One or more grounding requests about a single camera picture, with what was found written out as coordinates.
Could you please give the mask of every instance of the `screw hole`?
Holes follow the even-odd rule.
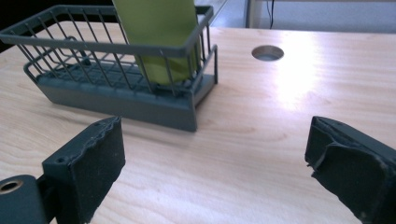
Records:
[[[0,194],[10,193],[22,186],[21,180],[11,180],[0,186]]]
[[[65,157],[61,157],[61,158],[58,158],[58,160],[56,160],[56,162],[58,162],[58,163],[63,163],[65,161],[66,161]]]

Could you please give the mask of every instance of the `wire rack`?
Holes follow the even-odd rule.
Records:
[[[179,47],[128,43],[108,6],[51,7],[1,31],[0,39],[18,46],[28,60],[24,72],[55,104],[195,131],[195,107],[218,83],[213,8],[196,12],[197,26]],[[168,84],[150,81],[145,57],[163,60]],[[185,60],[188,78],[174,81],[174,59]]]

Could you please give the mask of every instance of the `table grommet hole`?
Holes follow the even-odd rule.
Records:
[[[285,53],[279,47],[263,45],[251,51],[251,55],[258,60],[272,62],[281,59]]]

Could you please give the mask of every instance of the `light wood surface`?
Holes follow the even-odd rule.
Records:
[[[219,85],[198,132],[124,119],[127,162],[92,223],[360,223],[310,176],[306,141],[319,115],[396,147],[396,35],[212,28],[211,41]],[[259,61],[260,45],[285,56]],[[52,104],[24,63],[17,48],[0,54],[0,179],[39,177],[52,152],[109,117]]]

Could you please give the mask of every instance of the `wooden table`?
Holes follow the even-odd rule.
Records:
[[[360,223],[310,177],[314,115],[396,147],[396,35],[211,29],[219,85],[198,107],[198,132],[122,121],[126,165],[92,223]],[[260,45],[282,48],[259,61]],[[0,54],[0,179],[41,162],[109,117],[52,104]]]

